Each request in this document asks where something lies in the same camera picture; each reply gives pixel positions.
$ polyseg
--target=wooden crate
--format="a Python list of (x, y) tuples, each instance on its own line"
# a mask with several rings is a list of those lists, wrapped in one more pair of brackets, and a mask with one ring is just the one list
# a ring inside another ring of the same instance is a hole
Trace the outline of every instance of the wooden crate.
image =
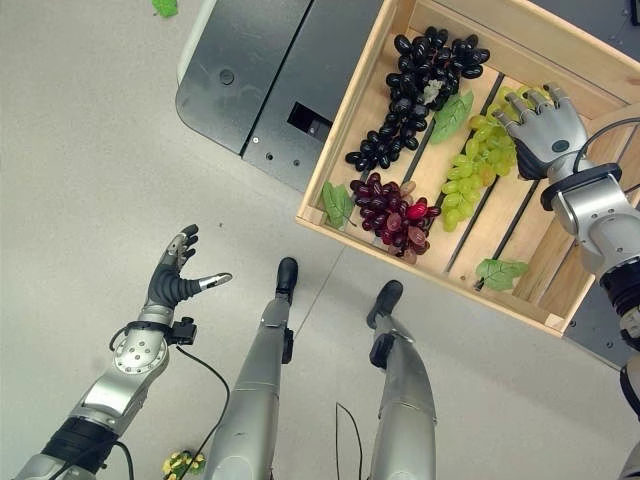
[[(325, 224), (321, 189), (326, 180), (348, 186), (360, 178), (344, 161), (357, 150), (368, 130), (377, 130), (389, 104), (387, 73), (396, 70), (398, 53), (393, 38), (409, 38), (427, 26), (447, 28), (450, 38), (476, 33), (480, 46), (491, 51), (485, 73), (461, 82), (472, 89), (472, 115), (490, 103), (500, 85), (529, 86), (549, 81), (571, 96), (590, 132), (611, 121), (640, 114), (640, 64), (580, 29), (525, 0), (385, 0), (364, 47), (298, 211), (302, 225), (335, 238), (373, 257), (397, 265), (465, 296), (507, 312), (554, 335), (562, 335), (593, 282), (579, 259), (573, 239), (540, 205), (548, 185), (517, 179), (517, 169), (486, 189), (474, 216), (453, 233), (437, 220), (431, 229), (431, 249), (415, 265), (386, 253), (372, 232), (347, 224), (334, 229)], [(590, 149), (597, 163), (618, 162), (621, 184), (640, 182), (640, 134), (634, 126), (620, 127), (603, 136)], [(383, 182), (417, 183), (414, 196), (434, 201), (445, 179), (451, 157), (459, 153), (469, 135), (461, 128), (445, 142), (424, 150), (403, 150), (388, 170), (379, 170)], [(640, 190), (632, 201), (640, 200)], [(351, 220), (360, 224), (358, 208)], [(478, 290), (476, 266), (484, 258), (519, 260), (529, 271), (515, 289)]]

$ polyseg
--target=rectangular slot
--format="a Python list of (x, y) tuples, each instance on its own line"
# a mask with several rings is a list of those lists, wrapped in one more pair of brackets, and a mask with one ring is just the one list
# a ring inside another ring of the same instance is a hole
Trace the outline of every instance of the rectangular slot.
[(289, 114), (287, 123), (290, 123), (298, 130), (302, 130), (307, 135), (320, 140), (322, 143), (327, 139), (332, 122), (318, 115), (316, 112), (301, 103), (296, 102)]

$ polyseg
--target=gray floor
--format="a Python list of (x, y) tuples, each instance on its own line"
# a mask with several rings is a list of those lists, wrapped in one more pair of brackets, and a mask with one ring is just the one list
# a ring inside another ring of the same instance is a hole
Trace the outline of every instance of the gray floor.
[[(336, 400), (358, 420), (368, 464), (383, 376), (368, 364), (363, 316), (392, 277), (405, 284), (397, 314), (432, 376), (439, 478), (615, 478), (638, 438), (616, 372), (297, 226), (300, 194), (181, 124), (175, 65), (196, 10), (182, 2), (165, 21), (148, 2), (2, 4), (5, 476), (39, 451), (105, 368), (106, 342), (135, 318), (164, 244), (197, 222), (202, 241), (186, 273), (236, 278), (178, 314), (198, 320), (193, 351), (231, 380), (279, 258), (300, 262), (277, 479), (333, 477)], [(124, 437), (138, 478), (160, 479), (168, 453), (196, 445), (222, 395), (210, 375), (174, 355)], [(342, 425), (343, 478), (354, 478), (355, 439)], [(118, 453), (109, 463), (100, 478), (124, 478)]]

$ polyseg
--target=silver arm segment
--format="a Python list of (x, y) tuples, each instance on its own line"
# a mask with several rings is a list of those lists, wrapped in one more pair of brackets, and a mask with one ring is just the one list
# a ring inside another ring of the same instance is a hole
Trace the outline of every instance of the silver arm segment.
[(289, 319), (285, 295), (265, 308), (213, 438), (205, 480), (268, 480), (275, 451), (280, 371)]

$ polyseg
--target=artificial leaf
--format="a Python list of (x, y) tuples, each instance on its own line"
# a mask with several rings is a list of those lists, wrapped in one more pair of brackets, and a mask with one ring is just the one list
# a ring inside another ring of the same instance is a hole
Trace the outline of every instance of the artificial leaf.
[(476, 275), (482, 279), (484, 285), (492, 290), (510, 290), (513, 288), (513, 279), (528, 270), (529, 266), (524, 262), (506, 262), (485, 258), (476, 267)]
[(429, 141), (436, 144), (453, 135), (469, 116), (472, 105), (473, 92), (471, 90), (463, 96), (458, 93), (451, 95), (442, 110), (433, 115), (436, 125)]
[(172, 17), (178, 13), (178, 0), (151, 0), (151, 4), (161, 17)]
[(329, 181), (322, 186), (322, 201), (327, 212), (327, 223), (334, 228), (340, 228), (345, 218), (351, 216), (353, 202), (344, 185), (334, 187)]

